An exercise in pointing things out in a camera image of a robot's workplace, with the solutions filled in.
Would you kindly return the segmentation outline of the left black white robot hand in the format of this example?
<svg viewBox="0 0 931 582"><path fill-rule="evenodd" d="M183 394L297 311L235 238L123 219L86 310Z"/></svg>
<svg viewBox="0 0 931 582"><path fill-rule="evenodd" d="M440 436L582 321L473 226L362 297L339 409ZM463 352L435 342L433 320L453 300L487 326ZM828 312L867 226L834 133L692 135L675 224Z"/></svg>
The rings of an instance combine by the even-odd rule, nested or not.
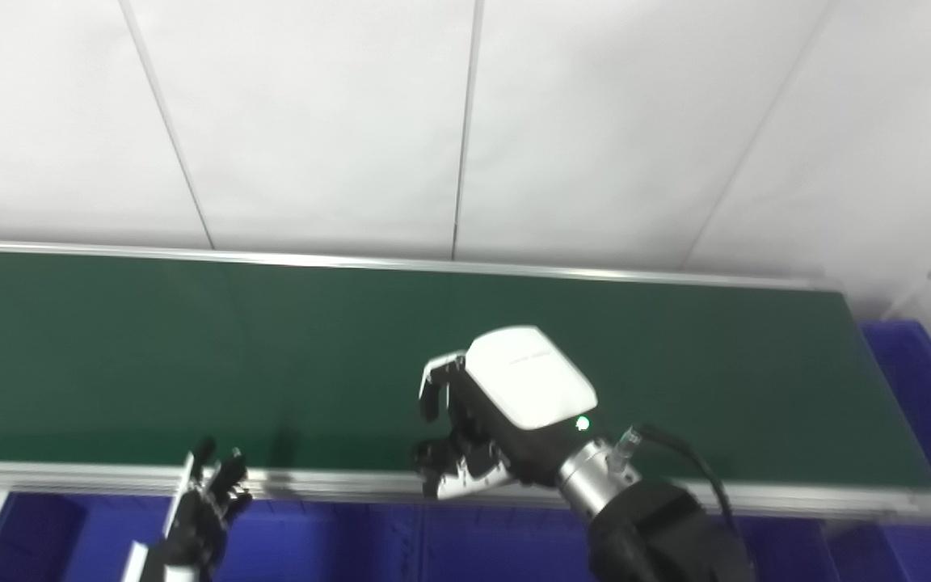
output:
<svg viewBox="0 0 931 582"><path fill-rule="evenodd" d="M162 537L134 542L122 581L212 581L228 546L230 527L254 500L247 489L247 464L233 449L214 465L217 443L207 436L188 453L167 509Z"/></svg>

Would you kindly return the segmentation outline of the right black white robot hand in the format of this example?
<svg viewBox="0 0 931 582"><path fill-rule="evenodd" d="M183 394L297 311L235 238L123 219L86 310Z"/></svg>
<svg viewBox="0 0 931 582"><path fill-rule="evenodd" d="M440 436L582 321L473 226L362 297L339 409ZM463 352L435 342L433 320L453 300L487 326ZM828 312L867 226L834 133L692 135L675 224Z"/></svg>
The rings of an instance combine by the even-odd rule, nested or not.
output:
<svg viewBox="0 0 931 582"><path fill-rule="evenodd" d="M562 468L592 441L597 393L538 327L503 327L466 350L432 358L418 393L426 423L450 434L411 454L429 500L454 500L508 483L558 487Z"/></svg>

